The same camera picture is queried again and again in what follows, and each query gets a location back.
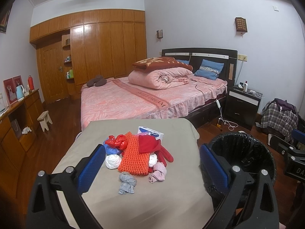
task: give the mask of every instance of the blue plastic bag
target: blue plastic bag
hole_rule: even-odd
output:
[[[105,147],[107,155],[120,155],[121,151],[116,148],[111,148],[109,145],[105,144],[106,141],[104,141],[103,145]]]

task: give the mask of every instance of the lotion bottle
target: lotion bottle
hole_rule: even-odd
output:
[[[247,90],[248,90],[248,81],[246,81],[244,84],[244,92],[247,92]]]

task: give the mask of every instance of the wall picture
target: wall picture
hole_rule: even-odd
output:
[[[13,79],[11,78],[11,79],[4,80],[3,84],[4,84],[6,95],[7,95],[7,98],[8,98],[8,101],[10,102],[10,104],[17,101],[16,89],[15,89],[15,85],[13,83]]]
[[[15,90],[19,85],[23,86],[21,76],[13,77],[13,83],[14,83]]]
[[[0,19],[0,32],[6,33],[7,22],[9,20],[11,9],[12,8],[10,8],[9,11],[7,11],[7,13],[2,18],[2,20]]]

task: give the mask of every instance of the wall outlet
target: wall outlet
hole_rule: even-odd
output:
[[[238,60],[241,60],[241,61],[247,62],[247,61],[248,61],[248,56],[247,56],[247,55],[238,54],[238,55],[237,55],[237,59],[238,59]]]

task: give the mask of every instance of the trash can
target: trash can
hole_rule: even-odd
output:
[[[262,142],[251,135],[242,132],[220,134],[212,139],[207,147],[216,155],[224,157],[231,166],[237,165],[243,171],[249,172],[255,180],[261,169],[267,170],[273,185],[275,184],[276,164],[273,155]],[[201,171],[205,189],[212,197],[216,209],[225,194],[217,190],[202,163]],[[246,198],[247,192],[244,190],[238,208],[244,206]]]

